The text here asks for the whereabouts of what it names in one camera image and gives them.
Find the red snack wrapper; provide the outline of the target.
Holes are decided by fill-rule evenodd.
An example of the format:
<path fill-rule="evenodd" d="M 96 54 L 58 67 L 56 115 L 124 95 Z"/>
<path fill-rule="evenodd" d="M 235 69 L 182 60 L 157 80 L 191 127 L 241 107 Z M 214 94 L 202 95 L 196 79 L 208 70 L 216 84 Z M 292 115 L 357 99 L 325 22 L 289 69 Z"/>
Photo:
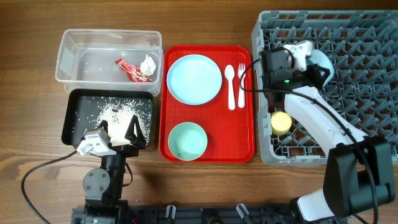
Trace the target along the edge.
<path fill-rule="evenodd" d="M 115 64 L 127 75 L 128 79 L 132 82 L 152 82 L 152 79 L 143 74 L 139 67 L 127 63 L 123 59 L 118 59 Z"/>

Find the rice food waste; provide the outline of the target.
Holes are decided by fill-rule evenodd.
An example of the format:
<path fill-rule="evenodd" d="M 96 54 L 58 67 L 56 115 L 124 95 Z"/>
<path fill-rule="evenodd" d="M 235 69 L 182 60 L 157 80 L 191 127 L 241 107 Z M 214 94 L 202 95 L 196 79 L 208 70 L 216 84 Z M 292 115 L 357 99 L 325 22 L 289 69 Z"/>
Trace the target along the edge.
<path fill-rule="evenodd" d="M 81 138 L 102 120 L 108 122 L 108 134 L 114 146 L 129 144 L 124 138 L 131 118 L 136 115 L 146 142 L 150 141 L 152 101 L 145 98 L 81 96 L 73 113 L 71 143 L 79 145 Z"/>

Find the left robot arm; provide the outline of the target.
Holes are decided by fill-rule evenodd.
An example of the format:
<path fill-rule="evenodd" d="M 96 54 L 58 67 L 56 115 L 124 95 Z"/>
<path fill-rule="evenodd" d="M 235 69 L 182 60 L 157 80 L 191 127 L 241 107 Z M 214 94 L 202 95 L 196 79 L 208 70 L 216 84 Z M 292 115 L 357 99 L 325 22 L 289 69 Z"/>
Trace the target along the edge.
<path fill-rule="evenodd" d="M 77 151 L 81 155 L 101 158 L 101 165 L 90 170 L 83 179 L 85 207 L 75 223 L 135 223 L 136 216 L 128 202 L 121 199 L 122 189 L 127 184 L 123 178 L 131 168 L 126 163 L 128 157 L 137 157 L 139 150 L 146 148 L 146 140 L 136 115 L 131 118 L 124 138 L 129 144 L 113 146 L 108 134 L 108 122 L 88 131 L 81 139 Z"/>

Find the yellow cup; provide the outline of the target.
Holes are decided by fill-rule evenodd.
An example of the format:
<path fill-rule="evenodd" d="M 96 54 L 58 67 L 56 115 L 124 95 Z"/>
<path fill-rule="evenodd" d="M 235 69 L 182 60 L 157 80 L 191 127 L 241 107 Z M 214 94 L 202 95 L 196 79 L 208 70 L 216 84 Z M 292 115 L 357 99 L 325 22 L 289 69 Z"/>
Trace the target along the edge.
<path fill-rule="evenodd" d="M 283 111 L 275 111 L 271 114 L 272 134 L 281 136 L 286 134 L 292 125 L 292 118 Z"/>

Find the white tissue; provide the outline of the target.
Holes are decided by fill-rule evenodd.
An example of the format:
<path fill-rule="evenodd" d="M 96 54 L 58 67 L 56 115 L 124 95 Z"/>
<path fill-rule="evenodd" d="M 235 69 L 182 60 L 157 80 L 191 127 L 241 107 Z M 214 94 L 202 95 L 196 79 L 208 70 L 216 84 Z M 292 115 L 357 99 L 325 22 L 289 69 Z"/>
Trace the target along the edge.
<path fill-rule="evenodd" d="M 152 57 L 146 55 L 145 60 L 140 64 L 140 70 L 144 75 L 152 76 L 156 70 L 156 64 Z"/>

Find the light blue bowl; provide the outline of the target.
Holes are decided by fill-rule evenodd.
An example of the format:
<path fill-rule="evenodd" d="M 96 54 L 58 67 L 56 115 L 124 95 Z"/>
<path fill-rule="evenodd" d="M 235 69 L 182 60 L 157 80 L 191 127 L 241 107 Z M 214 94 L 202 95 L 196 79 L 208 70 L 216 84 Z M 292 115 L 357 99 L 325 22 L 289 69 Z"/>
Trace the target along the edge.
<path fill-rule="evenodd" d="M 307 65 L 314 65 L 314 64 L 329 69 L 328 75 L 326 75 L 325 72 L 321 72 L 321 75 L 324 79 L 322 83 L 322 88 L 323 88 L 334 76 L 333 65 L 330 59 L 321 50 L 317 49 L 313 49 L 311 56 L 307 59 Z"/>

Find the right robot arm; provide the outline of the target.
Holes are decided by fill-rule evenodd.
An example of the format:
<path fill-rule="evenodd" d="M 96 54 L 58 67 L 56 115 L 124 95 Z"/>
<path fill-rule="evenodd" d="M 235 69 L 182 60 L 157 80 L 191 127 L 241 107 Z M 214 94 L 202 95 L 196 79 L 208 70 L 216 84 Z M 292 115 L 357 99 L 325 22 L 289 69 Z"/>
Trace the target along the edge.
<path fill-rule="evenodd" d="M 357 217 L 394 201 L 395 181 L 388 141 L 369 137 L 350 125 L 319 94 L 331 77 L 317 64 L 294 70 L 289 64 L 264 66 L 264 92 L 282 100 L 284 111 L 301 123 L 327 155 L 320 190 L 295 200 L 298 216 L 305 222 L 327 218 Z"/>

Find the green bowl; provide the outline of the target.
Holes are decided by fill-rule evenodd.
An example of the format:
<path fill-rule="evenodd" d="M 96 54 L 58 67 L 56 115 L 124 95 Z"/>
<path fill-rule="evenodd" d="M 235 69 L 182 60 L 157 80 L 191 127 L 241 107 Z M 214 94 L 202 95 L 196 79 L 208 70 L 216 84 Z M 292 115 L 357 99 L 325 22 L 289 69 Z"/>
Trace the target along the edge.
<path fill-rule="evenodd" d="M 171 130 L 167 143 L 172 155 L 178 160 L 194 161 L 205 153 L 208 137 L 200 125 L 183 122 Z"/>

